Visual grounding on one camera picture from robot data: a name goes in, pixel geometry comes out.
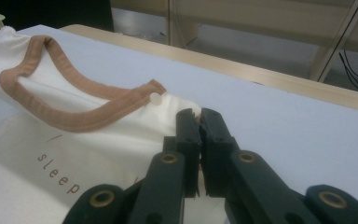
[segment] white fabric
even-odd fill
[[[29,39],[9,27],[0,30],[0,72],[22,61]],[[66,82],[46,51],[20,84],[60,110],[88,111],[106,102]],[[22,108],[1,87],[0,98]],[[0,125],[0,213],[10,215],[0,216],[0,223],[60,223],[85,190],[103,183],[127,188],[145,176],[163,137],[175,135],[175,115],[185,108],[200,113],[190,101],[154,95],[152,103],[88,133],[49,127],[27,111],[6,119]],[[201,215],[213,210],[219,212]],[[185,223],[223,223],[222,213],[221,200],[189,200]]]

